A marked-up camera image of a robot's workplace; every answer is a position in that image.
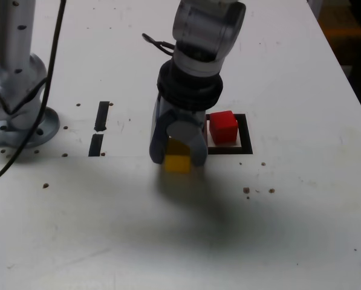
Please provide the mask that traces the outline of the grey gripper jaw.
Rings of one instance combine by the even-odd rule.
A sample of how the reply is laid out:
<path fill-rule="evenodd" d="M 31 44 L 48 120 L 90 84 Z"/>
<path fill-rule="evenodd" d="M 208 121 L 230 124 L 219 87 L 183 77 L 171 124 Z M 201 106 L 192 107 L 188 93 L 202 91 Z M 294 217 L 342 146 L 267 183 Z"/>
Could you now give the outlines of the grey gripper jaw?
<path fill-rule="evenodd" d="M 175 121 L 167 127 L 167 133 L 190 149 L 190 160 L 195 167 L 205 164 L 207 144 L 199 125 L 188 121 Z"/>
<path fill-rule="evenodd" d="M 163 98 L 158 98 L 155 103 L 151 139 L 149 143 L 149 155 L 156 164 L 164 161 L 169 135 L 167 128 L 175 121 L 173 107 Z"/>

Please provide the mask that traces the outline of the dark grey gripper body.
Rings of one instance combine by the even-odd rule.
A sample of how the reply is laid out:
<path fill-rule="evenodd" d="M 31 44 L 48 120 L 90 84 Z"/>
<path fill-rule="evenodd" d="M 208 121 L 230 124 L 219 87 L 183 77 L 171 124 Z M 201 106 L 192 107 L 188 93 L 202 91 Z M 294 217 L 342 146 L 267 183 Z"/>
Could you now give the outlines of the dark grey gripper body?
<path fill-rule="evenodd" d="M 163 118 L 167 134 L 202 134 L 204 131 L 204 111 L 191 112 L 164 101 Z"/>

